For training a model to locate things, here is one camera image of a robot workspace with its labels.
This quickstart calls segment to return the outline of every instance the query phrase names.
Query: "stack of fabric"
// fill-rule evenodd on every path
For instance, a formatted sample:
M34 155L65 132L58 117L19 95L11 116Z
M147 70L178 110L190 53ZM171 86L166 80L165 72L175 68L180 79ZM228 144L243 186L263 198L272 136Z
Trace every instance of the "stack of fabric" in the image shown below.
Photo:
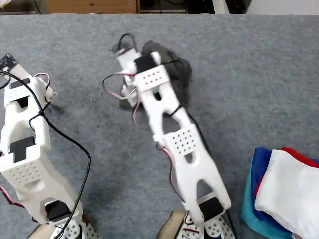
M319 160L256 148L241 217L271 239L319 239Z

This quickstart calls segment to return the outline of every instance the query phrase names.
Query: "wooden cabinet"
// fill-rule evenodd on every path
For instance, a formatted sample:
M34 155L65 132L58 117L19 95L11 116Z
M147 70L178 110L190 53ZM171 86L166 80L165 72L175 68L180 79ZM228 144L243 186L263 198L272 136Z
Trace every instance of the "wooden cabinet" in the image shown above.
M138 0L46 0L50 13L137 13Z

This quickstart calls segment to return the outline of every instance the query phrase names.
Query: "gray carpet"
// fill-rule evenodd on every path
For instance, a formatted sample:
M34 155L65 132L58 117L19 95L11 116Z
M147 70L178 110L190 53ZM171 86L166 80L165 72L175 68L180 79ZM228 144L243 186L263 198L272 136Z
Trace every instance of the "gray carpet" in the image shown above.
M182 208L169 162L151 135L134 127L131 113L104 94L101 80L120 69L109 48L127 31L140 48L154 40L174 49L192 64L189 111L216 158L237 231L261 239L239 218L254 148L288 146L319 157L318 26L319 17L309 16L3 16L0 55L10 52L30 73L52 76L59 98L47 116L92 154L82 202L100 235L152 239L170 211ZM109 86L117 90L120 81ZM0 114L2 126L3 107ZM54 132L51 140L50 159L78 190L86 156ZM23 239L35 227L27 211L3 197L0 215L2 239Z

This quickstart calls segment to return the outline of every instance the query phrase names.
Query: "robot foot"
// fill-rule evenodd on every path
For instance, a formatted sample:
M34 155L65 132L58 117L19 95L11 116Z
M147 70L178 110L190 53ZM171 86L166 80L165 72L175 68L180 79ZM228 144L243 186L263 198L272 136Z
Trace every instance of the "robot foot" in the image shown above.
M27 239L54 239L64 224L59 227L50 225L39 225ZM64 234L59 239L101 239L94 230L91 223L82 222L78 226L71 224L65 229Z
M158 232L156 239L235 239L234 233L222 216L217 216L199 227L183 211L174 210Z

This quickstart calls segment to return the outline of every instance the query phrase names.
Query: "teal cloth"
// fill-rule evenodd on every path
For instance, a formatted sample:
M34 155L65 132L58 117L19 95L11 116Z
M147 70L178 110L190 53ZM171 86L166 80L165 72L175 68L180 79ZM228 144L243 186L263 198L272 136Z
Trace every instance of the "teal cloth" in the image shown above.
M273 227L268 221L259 220L253 213L253 205L251 201L251 166L246 182L244 201L242 205L241 218L247 223L250 229L260 233L270 239L291 239L291 233L283 232Z

